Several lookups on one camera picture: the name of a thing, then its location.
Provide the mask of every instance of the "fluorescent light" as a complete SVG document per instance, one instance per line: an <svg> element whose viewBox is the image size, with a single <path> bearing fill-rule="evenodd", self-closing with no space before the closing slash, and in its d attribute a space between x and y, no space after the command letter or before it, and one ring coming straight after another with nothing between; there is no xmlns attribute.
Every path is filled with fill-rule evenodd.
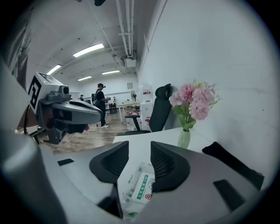
<svg viewBox="0 0 280 224"><path fill-rule="evenodd" d="M85 79L90 79L91 76L88 76L88 77L85 77L85 78L82 78L82 79L78 79L78 81L82 81L82 80L85 80Z"/></svg>
<svg viewBox="0 0 280 224"><path fill-rule="evenodd" d="M53 73L54 71L58 70L60 67L61 67L61 65L55 66L53 69L51 69L51 70L47 73L47 75L50 75L50 74Z"/></svg>
<svg viewBox="0 0 280 224"><path fill-rule="evenodd" d="M111 71L111 72L103 72L102 75L112 74L112 73L118 73L119 70Z"/></svg>
<svg viewBox="0 0 280 224"><path fill-rule="evenodd" d="M95 50L100 49L100 48L104 48L103 44L97 44L97 45L91 46L89 48L86 48L82 51L79 51L76 54L73 54L73 56L77 58L78 56L89 53L90 51L95 51Z"/></svg>

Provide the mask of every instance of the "picture on wall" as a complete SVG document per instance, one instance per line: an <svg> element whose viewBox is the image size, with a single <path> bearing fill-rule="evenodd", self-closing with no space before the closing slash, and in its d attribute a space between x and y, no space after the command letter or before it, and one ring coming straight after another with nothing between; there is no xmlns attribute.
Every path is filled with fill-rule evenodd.
<svg viewBox="0 0 280 224"><path fill-rule="evenodd" d="M127 83L127 89L133 89L133 83L132 82Z"/></svg>

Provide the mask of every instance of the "white pipe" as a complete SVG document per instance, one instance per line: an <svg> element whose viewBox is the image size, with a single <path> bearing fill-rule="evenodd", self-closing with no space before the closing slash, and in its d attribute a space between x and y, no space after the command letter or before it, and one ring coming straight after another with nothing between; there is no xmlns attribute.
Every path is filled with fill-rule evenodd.
<svg viewBox="0 0 280 224"><path fill-rule="evenodd" d="M134 0L131 1L131 33L133 33ZM133 52L133 34L131 35L131 52Z"/></svg>
<svg viewBox="0 0 280 224"><path fill-rule="evenodd" d="M117 5L118 17L119 17L119 25L121 27L121 32L124 33L123 14L122 14L122 11L121 11L121 6L120 6L120 3L119 3L119 0L115 0L115 3ZM124 44L124 50L126 52L126 56L128 57L127 46L126 46L126 38L125 38L124 35L122 35L122 41L123 41L123 44Z"/></svg>
<svg viewBox="0 0 280 224"><path fill-rule="evenodd" d="M126 24L127 32L130 33L130 0L126 0ZM129 55L131 55L131 35L128 35Z"/></svg>
<svg viewBox="0 0 280 224"><path fill-rule="evenodd" d="M115 53L115 51L114 51L114 49L113 49L113 47L112 47L112 45L111 45L111 43L110 43L110 41L109 41L109 39L108 39L107 35L106 35L106 33L105 33L105 31L104 31L103 27L101 26L101 23L100 23L100 21L99 21L99 19L98 19L97 15L95 14L94 9L92 8L92 6L91 6L91 4L90 4L90 2L89 2L88 0L87 0L87 3L88 3L88 5L89 5L89 7L90 7L90 9L91 9L91 11L92 11L92 13L93 13L93 15L94 15L94 17L95 17L95 19L96 19L96 21L97 21L97 23L98 23L99 27L101 28L101 31L103 32L103 35L104 35L104 36L105 36L105 38L107 39L107 41L108 41L108 43L109 43L109 45L110 45L110 47L111 47L111 49L112 49L112 51L113 51L114 55L116 55L116 53ZM118 57L116 57L116 59L117 59L117 61L118 61L118 64L121 66L121 70L122 70L122 72L124 72L124 71L123 71L123 68L122 68L122 65L121 65L121 63L120 63L120 61L119 61Z"/></svg>

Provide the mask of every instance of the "green vase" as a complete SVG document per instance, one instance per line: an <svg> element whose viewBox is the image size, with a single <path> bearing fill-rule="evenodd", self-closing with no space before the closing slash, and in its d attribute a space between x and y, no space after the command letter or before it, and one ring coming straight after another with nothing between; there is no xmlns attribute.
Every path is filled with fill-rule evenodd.
<svg viewBox="0 0 280 224"><path fill-rule="evenodd" d="M180 137L178 139L178 146L184 149L188 149L190 140L191 140L191 132L184 131L182 129Z"/></svg>

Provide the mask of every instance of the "white ceiling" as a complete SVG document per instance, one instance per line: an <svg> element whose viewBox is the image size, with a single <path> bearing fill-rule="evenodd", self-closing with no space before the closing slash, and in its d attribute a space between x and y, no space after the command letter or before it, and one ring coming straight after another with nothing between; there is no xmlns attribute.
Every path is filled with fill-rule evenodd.
<svg viewBox="0 0 280 224"><path fill-rule="evenodd" d="M137 8L140 0L135 0L133 50L137 45ZM120 0L125 32L126 18L124 0ZM91 75L101 76L102 72L119 69L110 45L103 35L89 4L100 21L119 59L125 55L115 0L106 0L102 6L95 6L93 0L47 0L37 3L31 18L31 48L28 58L28 73L47 73L57 64L62 67L52 75L58 80L77 80ZM103 49L75 58L73 54L102 43Z"/></svg>

